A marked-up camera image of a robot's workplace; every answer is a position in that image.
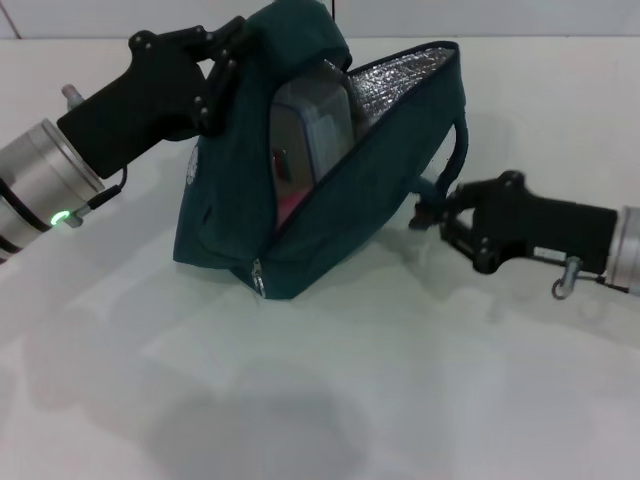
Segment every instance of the white surface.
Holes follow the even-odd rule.
[[[139,30],[221,27],[270,0],[2,0],[23,38],[128,38]],[[331,9],[331,1],[323,0]]]
[[[419,40],[352,41],[357,63]],[[465,39],[464,177],[640,205],[640,40]],[[128,65],[122,41],[0,43],[0,144]],[[405,225],[289,303],[183,268],[191,142],[0,270],[0,478],[635,480],[640,299],[491,277]],[[439,162],[445,156],[441,152]]]
[[[339,0],[336,19],[344,34],[351,37],[638,35],[640,2]]]
[[[15,35],[13,34],[13,30],[11,30],[11,25],[9,25],[7,17],[5,17],[0,10],[0,39],[4,38],[15,38]]]

